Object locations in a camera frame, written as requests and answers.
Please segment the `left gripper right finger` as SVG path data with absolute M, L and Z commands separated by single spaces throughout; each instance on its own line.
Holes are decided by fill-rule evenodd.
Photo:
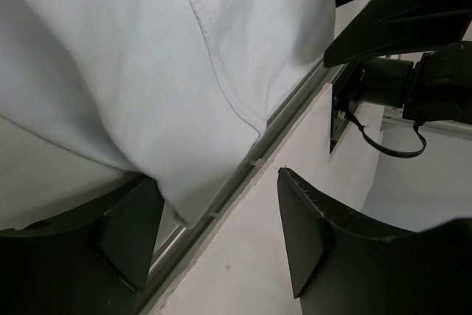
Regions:
M 382 223 L 292 169 L 277 179 L 293 295 L 304 314 L 469 314 L 471 220 Z

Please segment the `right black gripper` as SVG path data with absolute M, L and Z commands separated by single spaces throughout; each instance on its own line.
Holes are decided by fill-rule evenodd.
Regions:
M 400 108 L 420 124 L 470 125 L 471 45 L 455 44 L 470 23 L 471 0 L 370 0 L 325 50 L 324 65 L 371 58 L 347 80 L 346 103 Z M 435 49 L 416 63 L 373 58 Z

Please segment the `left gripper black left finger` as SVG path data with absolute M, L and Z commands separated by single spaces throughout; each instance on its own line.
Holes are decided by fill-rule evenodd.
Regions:
M 114 191 L 20 230 L 1 231 L 2 314 L 132 314 L 163 212 L 157 183 Z

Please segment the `white skirt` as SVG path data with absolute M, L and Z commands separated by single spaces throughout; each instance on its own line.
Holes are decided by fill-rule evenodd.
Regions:
M 1 0 L 1 227 L 133 172 L 196 224 L 334 24 L 334 0 Z

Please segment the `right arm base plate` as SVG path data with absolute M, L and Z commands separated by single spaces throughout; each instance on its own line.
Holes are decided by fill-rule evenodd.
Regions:
M 347 108 L 355 113 L 359 103 L 354 99 L 353 92 L 360 81 L 362 69 L 365 63 L 363 61 L 348 63 L 341 67 L 340 72 L 334 77 L 332 113 L 330 121 L 330 153 L 342 137 L 350 121 L 346 118 L 344 110 Z

